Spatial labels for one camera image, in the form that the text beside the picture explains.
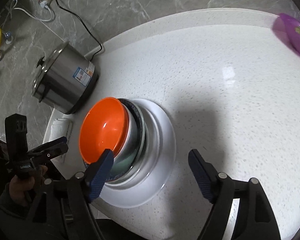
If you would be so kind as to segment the left hand dark sleeve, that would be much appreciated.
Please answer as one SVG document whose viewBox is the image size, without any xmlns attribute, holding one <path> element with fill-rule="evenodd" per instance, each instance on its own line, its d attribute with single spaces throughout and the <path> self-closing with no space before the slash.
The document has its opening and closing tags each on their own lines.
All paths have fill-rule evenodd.
<svg viewBox="0 0 300 240">
<path fill-rule="evenodd" d="M 15 175 L 9 183 L 9 194 L 10 198 L 21 206 L 26 206 L 29 202 L 25 193 L 30 192 L 36 186 L 42 185 L 45 180 L 44 175 L 48 171 L 45 165 L 40 165 L 39 170 L 36 175 L 31 176 L 29 180 L 20 180 L 17 175 Z"/>
</svg>

